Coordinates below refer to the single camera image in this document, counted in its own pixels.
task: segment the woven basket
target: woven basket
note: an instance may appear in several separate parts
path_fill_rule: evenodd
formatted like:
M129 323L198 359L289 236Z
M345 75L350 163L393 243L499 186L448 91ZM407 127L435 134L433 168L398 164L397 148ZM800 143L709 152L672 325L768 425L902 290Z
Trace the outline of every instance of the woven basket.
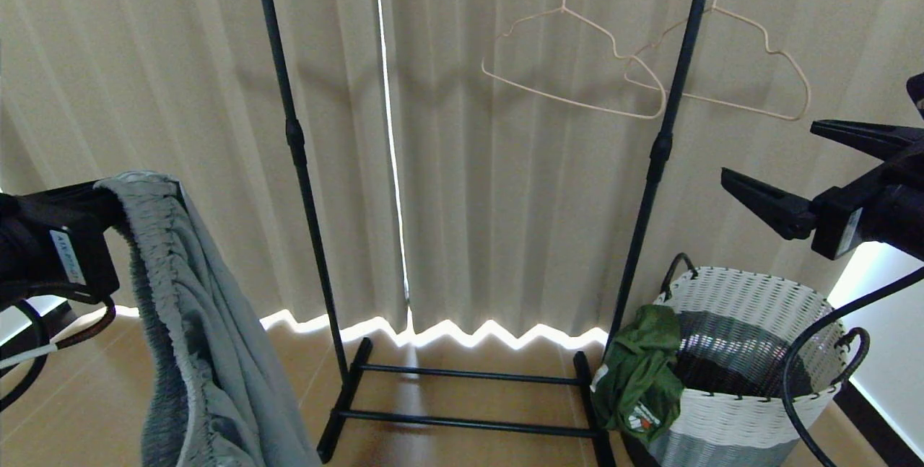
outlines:
M669 283L681 260L683 276ZM798 444L783 410L783 355L792 341L832 307L821 294L782 277L704 266L684 254L664 281L656 305L679 315L683 338L674 372L684 382L680 417L666 434L630 453L637 466L775 467ZM848 366L849 340L860 336ZM808 427L849 378L868 349L861 328L845 336L841 323L819 332L800 353L792 386L796 411Z

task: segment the white and gray basket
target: white and gray basket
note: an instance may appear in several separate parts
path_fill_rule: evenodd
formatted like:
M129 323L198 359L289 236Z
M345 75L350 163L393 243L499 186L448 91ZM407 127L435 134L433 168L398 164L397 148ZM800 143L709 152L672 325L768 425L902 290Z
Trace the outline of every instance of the white and gray basket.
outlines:
M683 259L687 270L670 283ZM680 417L649 444L638 466L776 467L798 444L783 411L783 355L792 341L832 307L815 290L782 277L674 259L657 305L679 315L682 345L674 372L684 381ZM846 364L848 343L860 346ZM800 353L792 386L796 411L808 427L834 398L868 351L861 328L841 323L819 332Z

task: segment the floor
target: floor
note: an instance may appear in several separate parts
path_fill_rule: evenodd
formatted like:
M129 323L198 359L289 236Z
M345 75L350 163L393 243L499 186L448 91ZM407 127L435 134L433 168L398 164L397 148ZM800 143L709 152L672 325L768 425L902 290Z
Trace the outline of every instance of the floor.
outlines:
M301 414L314 440L321 435L339 382L326 328L291 332L286 323L269 330L286 367ZM536 339L512 351L488 338L467 349L450 338L413 348L373 335L374 362L573 375L572 351ZM347 343L352 357L358 341ZM586 349L591 367L600 347ZM3 379L6 392L14 374ZM138 465L139 435L152 392L152 365L137 319L119 316L97 338L53 354L36 384L0 414L0 461L6 466ZM366 372L354 407L373 411L499 419L538 424L584 425L580 396L573 388L448 377L411 378ZM812 428L821 446L841 467L884 467L885 463L834 405ZM616 461L630 466L613 434ZM446 427L408 427L349 420L332 466L367 465L594 465L590 440L541 437ZM814 467L800 445L783 467Z

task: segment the black baseboard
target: black baseboard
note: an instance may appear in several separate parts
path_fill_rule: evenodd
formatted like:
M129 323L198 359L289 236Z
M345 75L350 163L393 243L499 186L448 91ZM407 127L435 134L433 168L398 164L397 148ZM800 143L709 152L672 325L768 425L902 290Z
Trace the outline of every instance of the black baseboard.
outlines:
M889 467L924 467L924 461L850 382L844 382L834 402Z
M48 326L48 334L50 336L56 336L61 330L67 328L67 325L76 321L76 319L77 315L68 302L63 302L55 306L49 313L42 316L42 320L45 322L45 325ZM29 349L35 348L37 345L38 343L35 342L35 336L32 334L32 328L29 326L29 328L23 329L0 346L0 357L10 357L17 353L23 353L29 351ZM12 369L13 367L0 370L0 376L6 375L6 373Z

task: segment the curtain fold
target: curtain fold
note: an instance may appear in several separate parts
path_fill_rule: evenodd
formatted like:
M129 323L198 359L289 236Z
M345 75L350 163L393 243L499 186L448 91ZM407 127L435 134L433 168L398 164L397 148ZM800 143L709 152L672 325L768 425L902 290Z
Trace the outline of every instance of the curtain fold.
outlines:
M568 0L633 53L683 19L690 0ZM545 323L572 335L608 328L657 121L564 105L495 73L605 108L650 113L656 95L622 80L609 40L564 15L519 17L561 0L383 0L415 328L495 319L515 335ZM874 165L809 134L818 118L913 123L905 79L921 72L920 0L722 0L763 23L808 74L795 123L684 100L627 317L657 295L671 257L790 277L822 292L845 261L781 240L719 184L721 167L812 197ZM645 56L669 86L682 29ZM641 77L633 70L632 76ZM795 72L765 56L759 32L704 20L687 91L794 115Z
M324 314L260 0L0 3L0 187L171 173L260 315ZM276 7L340 322L382 315L400 330L375 0Z

